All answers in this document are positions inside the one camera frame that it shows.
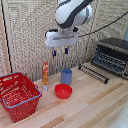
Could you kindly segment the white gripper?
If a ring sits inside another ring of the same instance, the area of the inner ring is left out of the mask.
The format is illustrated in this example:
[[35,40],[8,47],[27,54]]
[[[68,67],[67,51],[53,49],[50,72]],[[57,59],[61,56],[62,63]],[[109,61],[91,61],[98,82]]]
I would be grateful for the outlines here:
[[[47,47],[69,46],[78,41],[78,28],[73,27],[70,29],[50,29],[45,33],[45,45]],[[69,49],[65,48],[65,54],[68,55]],[[52,51],[52,57],[56,56],[56,50]]]

